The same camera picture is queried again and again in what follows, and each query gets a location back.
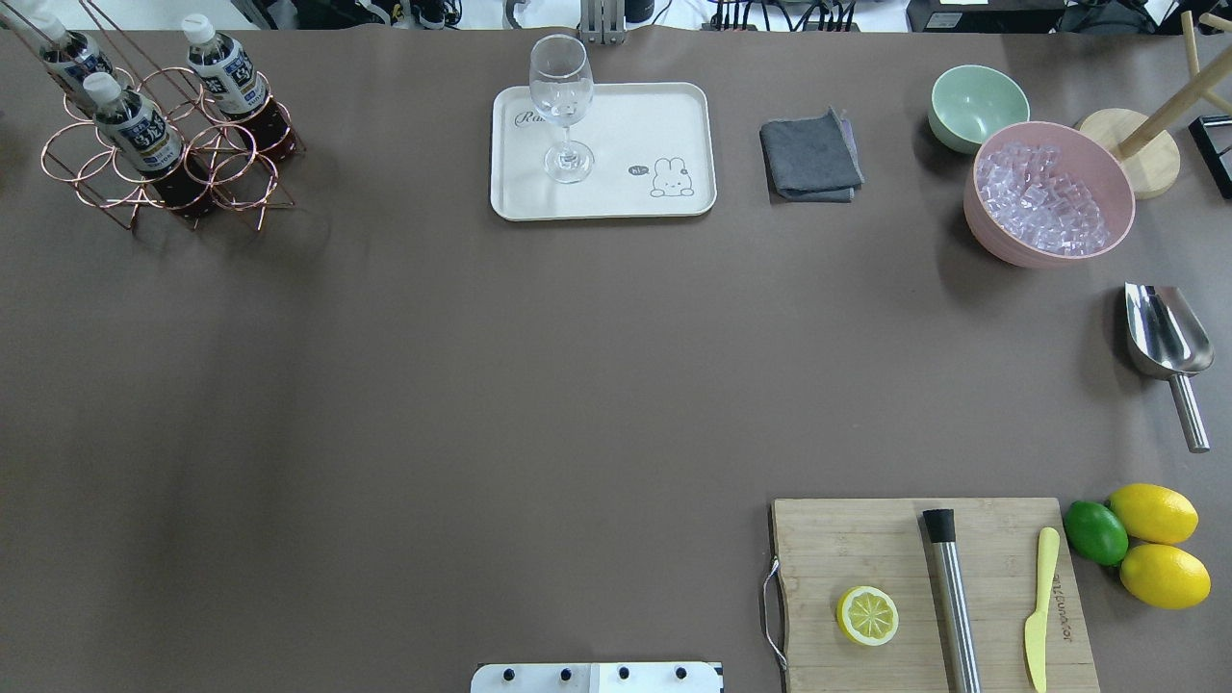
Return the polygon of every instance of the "metal scoop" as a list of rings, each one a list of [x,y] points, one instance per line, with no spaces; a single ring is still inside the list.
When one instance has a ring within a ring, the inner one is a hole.
[[[1206,370],[1215,350],[1185,297],[1175,286],[1125,284],[1130,356],[1146,375],[1167,380],[1177,402],[1190,453],[1211,449],[1189,379]]]

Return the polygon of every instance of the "mint green bowl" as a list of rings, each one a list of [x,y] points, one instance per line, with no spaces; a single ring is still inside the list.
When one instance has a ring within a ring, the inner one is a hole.
[[[1026,94],[992,68],[958,65],[933,83],[928,125],[955,152],[975,154],[998,129],[1029,120]]]

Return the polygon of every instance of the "cutting board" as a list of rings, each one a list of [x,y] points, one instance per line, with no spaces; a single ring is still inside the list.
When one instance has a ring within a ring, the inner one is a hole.
[[[1035,691],[1023,625],[1035,609],[1039,533],[1053,527],[1062,543],[1048,612],[1048,692],[1098,692],[1056,498],[822,498],[774,502],[787,693],[951,691],[944,607],[920,520],[931,508],[954,508],[983,691]],[[838,629],[838,601],[856,584],[883,589],[898,607],[898,633],[882,646],[857,645]]]

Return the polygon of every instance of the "bowl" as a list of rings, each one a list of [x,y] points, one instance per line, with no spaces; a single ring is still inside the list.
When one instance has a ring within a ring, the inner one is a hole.
[[[1053,171],[1082,181],[1090,197],[1099,205],[1108,227],[1109,239],[1100,250],[1087,255],[1058,255],[1041,250],[1015,238],[999,224],[979,199],[976,169],[986,157],[1002,150],[1005,144],[1019,142],[1026,147],[1051,144],[1058,150]],[[1084,263],[1098,258],[1125,239],[1133,224],[1136,201],[1130,179],[1115,158],[1085,134],[1057,123],[1030,121],[997,131],[976,153],[962,194],[962,211],[976,240],[1002,260],[1023,268],[1048,269]]]
[[[1026,94],[992,68],[958,65],[933,83],[928,125],[942,144],[961,154],[975,154],[998,129],[1029,120]]]

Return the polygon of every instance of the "white floor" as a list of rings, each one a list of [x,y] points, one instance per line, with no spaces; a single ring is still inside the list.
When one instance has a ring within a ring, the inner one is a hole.
[[[12,4],[30,0],[9,0]],[[95,23],[83,7],[86,0],[48,0],[53,11],[70,28],[94,28]],[[201,12],[219,28],[253,28],[229,0],[90,0],[120,26],[132,30],[179,28],[185,15]],[[697,28],[715,11],[707,0],[670,0],[668,11],[659,18],[660,25]],[[461,28],[504,28],[504,0],[460,0],[462,4]],[[1168,9],[1170,0],[1148,0],[1147,7],[1156,18]],[[808,2],[786,2],[800,14]],[[655,0],[655,12],[668,6],[668,0]],[[862,0],[855,10],[855,21],[861,31],[907,31],[904,7],[907,0]],[[580,16],[580,0],[526,0],[517,5],[519,23],[526,27],[575,26]],[[760,7],[754,6],[750,23],[763,26]],[[786,21],[776,7],[770,7],[770,27],[785,31]]]

